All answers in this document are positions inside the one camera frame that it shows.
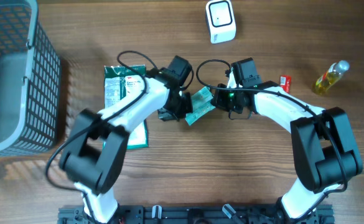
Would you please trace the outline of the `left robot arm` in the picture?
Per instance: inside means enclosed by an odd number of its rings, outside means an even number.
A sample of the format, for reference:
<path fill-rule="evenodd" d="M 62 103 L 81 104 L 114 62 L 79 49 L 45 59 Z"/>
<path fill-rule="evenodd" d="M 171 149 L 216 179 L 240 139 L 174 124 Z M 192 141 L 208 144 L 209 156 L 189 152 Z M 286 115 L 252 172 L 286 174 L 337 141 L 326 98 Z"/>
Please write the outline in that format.
<path fill-rule="evenodd" d="M 77 116 L 59 162 L 83 197 L 77 223 L 113 221 L 119 204 L 112 187 L 120 175 L 130 134 L 153 112 L 163 121 L 179 121 L 191 113 L 184 82 L 193 74 L 191 64 L 175 56 L 166 68 L 139 73 L 143 86 L 118 104 L 97 113 L 83 110 Z"/>

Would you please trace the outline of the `mint green plastic packet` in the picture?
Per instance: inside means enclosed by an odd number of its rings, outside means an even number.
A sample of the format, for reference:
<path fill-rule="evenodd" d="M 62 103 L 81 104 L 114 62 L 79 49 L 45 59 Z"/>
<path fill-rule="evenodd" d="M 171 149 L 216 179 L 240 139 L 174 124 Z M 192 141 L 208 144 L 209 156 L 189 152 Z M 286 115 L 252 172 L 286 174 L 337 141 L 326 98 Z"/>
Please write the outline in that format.
<path fill-rule="evenodd" d="M 215 107 L 211 104 L 212 99 L 213 95 L 209 87 L 206 86 L 192 95 L 192 112 L 186 114 L 185 117 L 185 120 L 189 126 L 191 126 L 203 115 L 215 109 Z"/>

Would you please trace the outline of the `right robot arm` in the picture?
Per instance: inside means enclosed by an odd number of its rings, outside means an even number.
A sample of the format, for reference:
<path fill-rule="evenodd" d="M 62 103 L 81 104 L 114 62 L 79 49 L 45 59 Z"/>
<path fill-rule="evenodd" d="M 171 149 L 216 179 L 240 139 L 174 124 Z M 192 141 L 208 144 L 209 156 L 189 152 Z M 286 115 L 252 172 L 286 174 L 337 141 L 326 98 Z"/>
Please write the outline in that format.
<path fill-rule="evenodd" d="M 361 174 L 363 161 L 343 109 L 323 109 L 263 82 L 252 58 L 229 64 L 228 84 L 215 86 L 212 105 L 228 113 L 265 116 L 291 134 L 297 179 L 278 200 L 277 220 L 297 223 L 312 215 L 330 194 L 342 193 Z"/>

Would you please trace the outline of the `yellow liquid Vim bottle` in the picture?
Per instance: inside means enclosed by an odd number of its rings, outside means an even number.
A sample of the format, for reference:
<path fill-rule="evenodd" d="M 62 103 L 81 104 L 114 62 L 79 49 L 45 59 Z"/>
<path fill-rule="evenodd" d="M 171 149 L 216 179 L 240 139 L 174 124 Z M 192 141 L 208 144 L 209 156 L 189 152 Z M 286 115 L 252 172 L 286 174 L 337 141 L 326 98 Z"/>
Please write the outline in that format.
<path fill-rule="evenodd" d="M 337 83 L 349 70 L 350 64 L 346 60 L 333 63 L 313 84 L 312 91 L 317 95 L 324 95 L 327 90 Z"/>

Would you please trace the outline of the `green 3M product package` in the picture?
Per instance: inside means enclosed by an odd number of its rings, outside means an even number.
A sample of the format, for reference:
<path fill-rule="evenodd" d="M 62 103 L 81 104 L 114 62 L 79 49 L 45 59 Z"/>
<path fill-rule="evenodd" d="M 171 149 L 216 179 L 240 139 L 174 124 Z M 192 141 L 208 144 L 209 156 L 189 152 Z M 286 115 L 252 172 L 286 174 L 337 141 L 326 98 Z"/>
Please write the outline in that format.
<path fill-rule="evenodd" d="M 104 67 L 105 108 L 109 108 L 128 95 L 133 95 L 144 88 L 142 78 L 122 66 Z M 127 149 L 148 147 L 146 120 L 139 124 L 130 134 Z"/>

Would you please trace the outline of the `red toothpaste box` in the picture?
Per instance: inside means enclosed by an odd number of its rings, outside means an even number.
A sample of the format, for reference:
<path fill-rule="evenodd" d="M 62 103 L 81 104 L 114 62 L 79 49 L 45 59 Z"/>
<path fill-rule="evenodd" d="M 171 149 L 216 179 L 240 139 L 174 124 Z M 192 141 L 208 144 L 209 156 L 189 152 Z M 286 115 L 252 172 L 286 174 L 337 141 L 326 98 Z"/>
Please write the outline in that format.
<path fill-rule="evenodd" d="M 291 90 L 291 81 L 292 81 L 292 77 L 289 75 L 280 76 L 280 86 L 286 93 L 289 93 Z"/>

